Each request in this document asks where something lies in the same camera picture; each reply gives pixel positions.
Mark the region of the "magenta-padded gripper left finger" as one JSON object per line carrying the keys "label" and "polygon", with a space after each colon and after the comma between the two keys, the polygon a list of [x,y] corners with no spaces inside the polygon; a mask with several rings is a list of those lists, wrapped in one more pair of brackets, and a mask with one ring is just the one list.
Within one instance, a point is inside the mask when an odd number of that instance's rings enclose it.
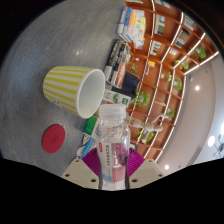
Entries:
{"label": "magenta-padded gripper left finger", "polygon": [[62,178],[83,188],[98,189],[101,174],[97,149],[90,150],[82,159],[75,158],[62,174]]}

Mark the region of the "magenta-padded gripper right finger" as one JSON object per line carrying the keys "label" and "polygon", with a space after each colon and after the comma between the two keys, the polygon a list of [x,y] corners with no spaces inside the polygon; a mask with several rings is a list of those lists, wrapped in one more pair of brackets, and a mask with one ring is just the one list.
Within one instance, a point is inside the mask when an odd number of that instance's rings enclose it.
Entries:
{"label": "magenta-padded gripper right finger", "polygon": [[145,159],[133,148],[129,149],[126,173],[130,189],[141,188],[165,176],[153,159]]}

